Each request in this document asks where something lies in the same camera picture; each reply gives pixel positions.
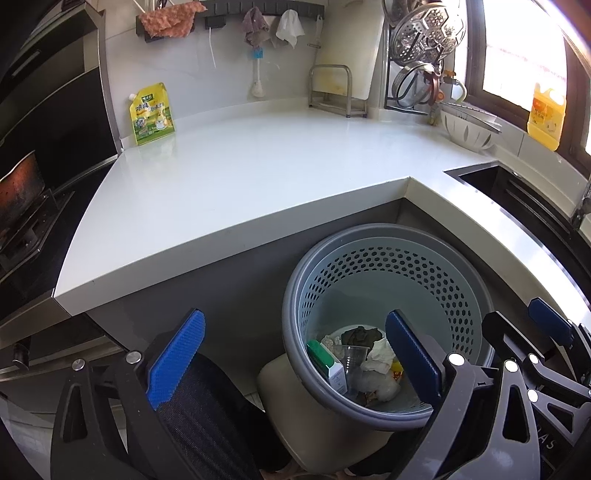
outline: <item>pink cloth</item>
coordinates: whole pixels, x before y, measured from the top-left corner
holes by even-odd
[[[252,7],[242,20],[242,29],[246,32],[244,41],[257,48],[265,40],[269,40],[269,25],[262,16],[258,7]]]
[[[191,31],[195,13],[207,8],[199,1],[160,8],[139,16],[150,37],[186,37]]]

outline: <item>blue gripper pad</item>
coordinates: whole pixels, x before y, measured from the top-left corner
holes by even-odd
[[[195,310],[178,329],[148,373],[146,395],[152,408],[170,400],[205,337],[205,316]]]
[[[443,379],[431,355],[407,325],[402,312],[394,310],[386,317],[386,338],[404,368],[421,401],[433,407],[441,402]]]
[[[550,305],[542,299],[533,299],[527,307],[530,318],[546,335],[549,335],[560,346],[573,344],[571,323],[562,318]]]

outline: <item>dish cloth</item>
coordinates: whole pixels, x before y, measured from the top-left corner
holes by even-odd
[[[258,7],[252,7],[242,20],[242,29],[246,32],[244,41],[251,47],[257,48],[265,40],[271,38],[269,34],[269,25],[262,17]]]
[[[297,43],[297,37],[305,35],[304,29],[301,26],[300,17],[295,10],[286,10],[279,20],[279,26],[277,27],[277,38],[286,40],[289,44],[295,48]]]
[[[159,8],[139,16],[150,37],[186,37],[191,31],[195,13],[207,8],[199,1]]]

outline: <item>cutting board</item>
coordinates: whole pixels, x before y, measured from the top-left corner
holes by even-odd
[[[316,64],[347,65],[353,75],[353,97],[367,100],[384,26],[382,2],[333,0],[326,17]],[[314,90],[346,95],[346,72],[315,70]]]

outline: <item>trash can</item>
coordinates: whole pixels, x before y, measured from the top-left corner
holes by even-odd
[[[326,408],[375,430],[422,427],[433,409],[404,375],[391,401],[373,408],[356,404],[318,373],[306,342],[357,325],[383,331],[387,314],[396,309],[447,353],[490,366],[494,351],[481,330],[482,318],[493,310],[486,286],[462,255],[423,231],[373,223],[336,233],[302,258],[283,301],[285,351],[302,384]]]

